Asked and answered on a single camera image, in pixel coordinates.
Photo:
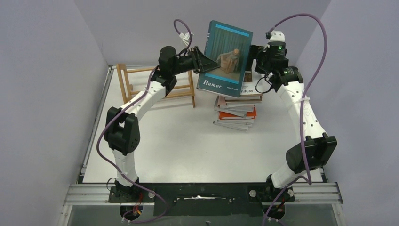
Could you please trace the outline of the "white Decorate Furniture book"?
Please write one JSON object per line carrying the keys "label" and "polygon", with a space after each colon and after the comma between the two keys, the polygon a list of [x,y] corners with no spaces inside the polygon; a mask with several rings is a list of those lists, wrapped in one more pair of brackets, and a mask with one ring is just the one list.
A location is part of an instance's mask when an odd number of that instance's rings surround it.
{"label": "white Decorate Furniture book", "polygon": [[256,87],[258,91],[260,91],[260,92],[263,91],[263,87],[262,87],[261,83],[259,83],[257,85],[258,81],[261,78],[262,78],[261,74],[253,73],[252,71],[245,71],[240,96],[246,97],[246,96],[261,95],[261,93],[257,92],[255,89],[255,87]]}

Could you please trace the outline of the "teal Humor book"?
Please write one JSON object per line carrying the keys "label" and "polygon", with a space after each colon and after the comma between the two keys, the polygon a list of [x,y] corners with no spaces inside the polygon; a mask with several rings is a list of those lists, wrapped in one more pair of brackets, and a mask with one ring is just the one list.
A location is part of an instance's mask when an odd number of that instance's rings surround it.
{"label": "teal Humor book", "polygon": [[253,32],[212,20],[204,55],[216,68],[198,77],[197,89],[224,97],[239,97],[244,81]]}

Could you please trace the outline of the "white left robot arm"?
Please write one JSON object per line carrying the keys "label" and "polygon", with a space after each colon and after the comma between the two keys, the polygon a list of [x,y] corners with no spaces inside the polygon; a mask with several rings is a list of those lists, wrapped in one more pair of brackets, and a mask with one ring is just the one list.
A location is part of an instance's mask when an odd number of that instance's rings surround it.
{"label": "white left robot arm", "polygon": [[138,183],[134,151],[140,142],[139,121],[155,103],[166,97],[177,83],[178,74],[193,71],[207,73],[219,64],[205,56],[198,47],[177,54],[172,46],[160,50],[158,65],[150,73],[145,88],[121,107],[111,107],[102,133],[112,150],[117,170],[116,192],[138,196],[144,188]]}

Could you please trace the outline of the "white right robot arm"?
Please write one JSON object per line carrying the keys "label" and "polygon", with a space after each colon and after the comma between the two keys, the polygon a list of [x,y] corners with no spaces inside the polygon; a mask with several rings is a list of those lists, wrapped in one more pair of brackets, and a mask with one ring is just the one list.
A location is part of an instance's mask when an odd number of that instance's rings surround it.
{"label": "white right robot arm", "polygon": [[283,195],[283,188],[312,170],[325,166],[337,146],[335,136],[322,128],[305,94],[305,85],[299,69],[289,65],[286,44],[272,41],[266,47],[251,45],[248,66],[256,61],[255,71],[265,75],[271,89],[284,102],[299,134],[299,143],[285,155],[283,166],[268,177],[265,196],[271,201]]}

